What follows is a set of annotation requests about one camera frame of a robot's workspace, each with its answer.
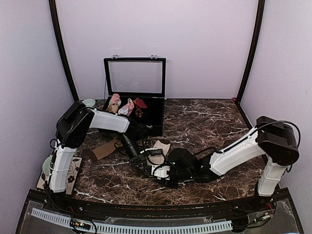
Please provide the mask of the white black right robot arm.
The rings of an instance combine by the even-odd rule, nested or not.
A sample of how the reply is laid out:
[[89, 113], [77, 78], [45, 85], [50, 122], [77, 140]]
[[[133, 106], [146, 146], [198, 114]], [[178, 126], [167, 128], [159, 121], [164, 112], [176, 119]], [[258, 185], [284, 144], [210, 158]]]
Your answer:
[[210, 183], [228, 171], [257, 156], [266, 155], [268, 162], [257, 184], [257, 194], [249, 200], [249, 208], [260, 211], [268, 203], [287, 168], [299, 159], [301, 137], [299, 128], [290, 121], [261, 116], [256, 125], [241, 139], [222, 150], [216, 150], [198, 159], [186, 149], [177, 148], [168, 155], [170, 168], [166, 173], [169, 186], [192, 179], [197, 183]]

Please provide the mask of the tan ribbed sock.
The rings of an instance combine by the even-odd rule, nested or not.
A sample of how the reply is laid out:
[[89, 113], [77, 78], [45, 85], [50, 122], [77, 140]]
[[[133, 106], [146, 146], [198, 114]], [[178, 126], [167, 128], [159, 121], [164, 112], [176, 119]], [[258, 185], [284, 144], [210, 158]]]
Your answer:
[[120, 141], [117, 139], [114, 139], [93, 150], [87, 149], [86, 154], [90, 157], [92, 161], [98, 161], [112, 154], [116, 150], [116, 148], [118, 148], [119, 146], [120, 146]]

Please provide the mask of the cream brown block sock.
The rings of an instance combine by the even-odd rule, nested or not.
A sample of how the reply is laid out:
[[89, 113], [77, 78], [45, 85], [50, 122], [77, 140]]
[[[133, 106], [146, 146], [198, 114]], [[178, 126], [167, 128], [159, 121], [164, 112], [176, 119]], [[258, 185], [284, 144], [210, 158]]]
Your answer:
[[171, 143], [169, 140], [166, 139], [160, 139], [155, 142], [153, 145], [153, 149], [162, 149], [163, 153], [158, 154], [155, 156], [152, 156], [151, 154], [147, 155], [147, 165], [152, 166], [152, 165], [160, 165], [163, 164], [165, 159], [164, 157], [167, 155], [169, 149], [170, 149]]

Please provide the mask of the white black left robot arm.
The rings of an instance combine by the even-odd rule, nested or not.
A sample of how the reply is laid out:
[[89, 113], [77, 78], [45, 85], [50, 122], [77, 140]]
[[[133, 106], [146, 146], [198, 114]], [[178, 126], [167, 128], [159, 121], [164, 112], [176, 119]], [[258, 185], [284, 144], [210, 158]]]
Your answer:
[[48, 179], [49, 189], [54, 193], [65, 191], [71, 160], [89, 129], [117, 134], [129, 158], [144, 155], [144, 146], [135, 141], [135, 137], [144, 141], [143, 125], [124, 114], [101, 111], [76, 101], [58, 120], [56, 127], [56, 138], [50, 141], [53, 156]]

